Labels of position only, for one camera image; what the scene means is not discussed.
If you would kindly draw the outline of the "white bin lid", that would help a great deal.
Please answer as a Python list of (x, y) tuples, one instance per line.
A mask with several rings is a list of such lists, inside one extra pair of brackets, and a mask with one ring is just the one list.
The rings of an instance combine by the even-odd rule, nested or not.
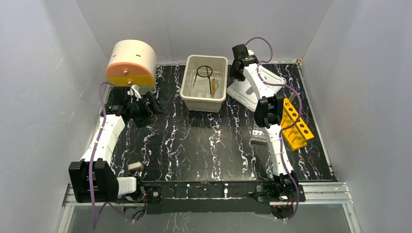
[[(285, 78), (274, 74), (263, 66), (260, 66), (259, 72), (265, 82), (275, 84), (286, 84)], [(258, 103), (257, 97), (253, 92), (250, 83), (245, 80), (243, 82), (235, 80), (227, 87), (227, 94), (246, 107), (251, 112), (254, 112)]]

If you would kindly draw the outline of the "clear glass test tube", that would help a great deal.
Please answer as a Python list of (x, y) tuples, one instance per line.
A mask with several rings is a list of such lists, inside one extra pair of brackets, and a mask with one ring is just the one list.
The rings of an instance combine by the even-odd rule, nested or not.
[(292, 102), (295, 98), (296, 98), (296, 94), (294, 93), (294, 92), (292, 92), (291, 93), (291, 95), (290, 95), (290, 97), (288, 98), (288, 100), (290, 101), (290, 102)]

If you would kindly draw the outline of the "clear acrylic tube rack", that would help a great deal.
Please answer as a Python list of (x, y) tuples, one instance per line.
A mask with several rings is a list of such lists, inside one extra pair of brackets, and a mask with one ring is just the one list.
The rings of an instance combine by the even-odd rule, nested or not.
[(254, 144), (267, 144), (263, 131), (254, 123), (250, 141)]

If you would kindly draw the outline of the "yellow test tube rack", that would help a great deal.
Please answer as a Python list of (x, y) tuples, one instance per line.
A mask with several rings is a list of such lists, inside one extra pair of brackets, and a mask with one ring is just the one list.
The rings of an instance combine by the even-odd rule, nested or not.
[(282, 136), (292, 151), (306, 147), (308, 140), (314, 138), (306, 123), (301, 119), (298, 120), (297, 117), (298, 111), (287, 98), (284, 98), (281, 121)]

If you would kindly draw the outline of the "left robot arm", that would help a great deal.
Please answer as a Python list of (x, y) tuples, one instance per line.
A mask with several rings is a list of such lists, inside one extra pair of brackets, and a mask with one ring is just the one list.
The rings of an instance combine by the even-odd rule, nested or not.
[(115, 202), (128, 197), (143, 200), (145, 189), (137, 175), (117, 177), (111, 160), (118, 138), (132, 120), (138, 128), (153, 124), (163, 108), (151, 91), (138, 92), (138, 86), (114, 86), (106, 100), (92, 142), (78, 162), (69, 165), (69, 176), (78, 203)]

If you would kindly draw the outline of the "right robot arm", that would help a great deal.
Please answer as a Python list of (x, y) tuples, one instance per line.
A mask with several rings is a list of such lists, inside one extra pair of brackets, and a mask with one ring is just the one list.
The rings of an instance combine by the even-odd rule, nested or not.
[(300, 191), (295, 172), (288, 160), (282, 140), (281, 120), (283, 115), (283, 97), (277, 97), (275, 92), (267, 86), (259, 71), (260, 64), (255, 55), (248, 51), (245, 44), (232, 48), (234, 61), (229, 76), (237, 82), (248, 81), (257, 98), (254, 111), (254, 121), (263, 132), (267, 141), (273, 163), (273, 177), (275, 186), (262, 194), (273, 193), (280, 201), (300, 201)]

